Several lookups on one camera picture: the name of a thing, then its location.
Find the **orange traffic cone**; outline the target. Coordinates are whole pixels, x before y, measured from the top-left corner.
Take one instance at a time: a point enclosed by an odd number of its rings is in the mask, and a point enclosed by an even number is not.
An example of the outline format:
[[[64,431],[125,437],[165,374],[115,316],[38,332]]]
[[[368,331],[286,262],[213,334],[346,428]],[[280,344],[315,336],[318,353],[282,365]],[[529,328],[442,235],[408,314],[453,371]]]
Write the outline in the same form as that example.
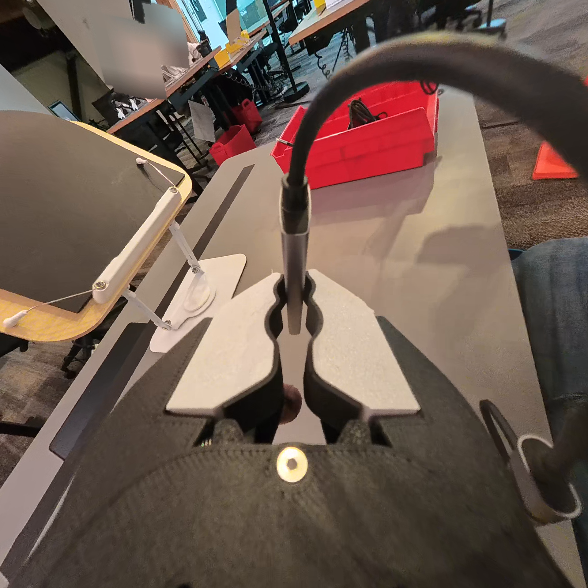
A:
[[[533,180],[577,179],[576,170],[569,166],[551,145],[542,141],[534,165]]]

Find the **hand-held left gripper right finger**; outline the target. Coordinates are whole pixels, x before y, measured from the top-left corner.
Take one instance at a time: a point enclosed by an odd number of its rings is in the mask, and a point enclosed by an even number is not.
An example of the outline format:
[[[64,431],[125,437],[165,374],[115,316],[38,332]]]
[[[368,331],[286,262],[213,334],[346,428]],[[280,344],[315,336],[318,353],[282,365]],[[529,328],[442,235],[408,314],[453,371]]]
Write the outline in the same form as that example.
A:
[[[315,416],[343,428],[420,411],[373,309],[316,269],[307,272],[305,302],[304,394]]]

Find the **wooden topped desk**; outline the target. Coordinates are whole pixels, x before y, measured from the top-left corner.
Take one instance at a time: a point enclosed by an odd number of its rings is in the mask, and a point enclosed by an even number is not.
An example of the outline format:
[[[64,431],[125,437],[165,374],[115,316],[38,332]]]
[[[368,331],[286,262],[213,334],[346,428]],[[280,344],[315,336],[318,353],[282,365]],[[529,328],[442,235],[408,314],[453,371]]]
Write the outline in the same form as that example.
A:
[[[131,123],[145,117],[152,111],[157,110],[163,104],[169,104],[177,109],[182,106],[188,99],[192,98],[195,93],[205,87],[207,82],[217,75],[224,74],[226,71],[243,62],[246,55],[251,53],[261,40],[267,35],[267,26],[261,29],[251,37],[246,44],[229,57],[229,61],[222,66],[216,62],[216,55],[221,52],[216,48],[211,54],[194,63],[183,75],[175,79],[166,87],[166,99],[152,99],[146,105],[140,107],[133,114],[128,115],[124,120],[119,121],[107,129],[107,133],[114,135],[123,128],[130,127]]]

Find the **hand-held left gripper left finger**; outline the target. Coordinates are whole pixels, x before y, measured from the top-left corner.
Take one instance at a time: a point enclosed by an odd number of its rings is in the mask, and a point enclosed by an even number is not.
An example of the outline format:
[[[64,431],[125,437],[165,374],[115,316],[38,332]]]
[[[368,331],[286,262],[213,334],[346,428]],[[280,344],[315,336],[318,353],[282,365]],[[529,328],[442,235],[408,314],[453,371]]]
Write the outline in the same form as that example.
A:
[[[237,421],[251,430],[283,407],[278,337],[284,277],[272,273],[232,298],[212,318],[169,398],[172,415]]]

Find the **red storage box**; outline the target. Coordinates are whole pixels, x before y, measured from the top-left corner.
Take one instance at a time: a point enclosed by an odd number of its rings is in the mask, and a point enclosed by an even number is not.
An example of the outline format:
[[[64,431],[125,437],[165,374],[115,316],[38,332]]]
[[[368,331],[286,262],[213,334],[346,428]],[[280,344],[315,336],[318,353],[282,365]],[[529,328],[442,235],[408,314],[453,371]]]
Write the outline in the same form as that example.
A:
[[[232,113],[239,125],[245,126],[251,135],[256,134],[260,130],[263,119],[254,101],[244,99],[240,104],[232,107]]]
[[[218,166],[229,158],[256,148],[245,125],[233,125],[209,148],[209,153]]]

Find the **red plastic bin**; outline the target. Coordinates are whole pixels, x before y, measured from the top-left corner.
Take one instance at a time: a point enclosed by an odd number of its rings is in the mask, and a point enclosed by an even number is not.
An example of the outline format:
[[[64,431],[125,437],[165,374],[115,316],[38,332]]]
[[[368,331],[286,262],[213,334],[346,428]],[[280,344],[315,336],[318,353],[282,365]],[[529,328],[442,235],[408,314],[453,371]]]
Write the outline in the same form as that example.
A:
[[[435,150],[436,85],[391,82],[344,101],[322,125],[305,175],[313,190],[419,168]]]

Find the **person's jeans leg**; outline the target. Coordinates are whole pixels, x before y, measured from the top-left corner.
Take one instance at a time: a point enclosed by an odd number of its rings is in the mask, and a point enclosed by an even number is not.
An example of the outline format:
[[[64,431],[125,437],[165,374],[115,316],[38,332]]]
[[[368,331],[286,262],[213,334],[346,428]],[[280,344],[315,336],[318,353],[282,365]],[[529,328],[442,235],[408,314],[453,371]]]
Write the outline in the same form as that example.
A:
[[[511,261],[552,435],[587,400],[587,237],[549,240]]]

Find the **white board panel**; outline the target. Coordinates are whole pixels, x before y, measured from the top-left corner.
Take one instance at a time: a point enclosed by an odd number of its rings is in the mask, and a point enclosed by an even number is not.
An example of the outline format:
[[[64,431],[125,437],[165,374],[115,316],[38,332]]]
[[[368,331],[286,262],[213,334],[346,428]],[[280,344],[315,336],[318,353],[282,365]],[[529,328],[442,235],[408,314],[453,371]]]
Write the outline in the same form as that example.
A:
[[[152,1],[38,1],[104,83],[116,92],[165,99],[163,67],[190,66],[177,9]]]

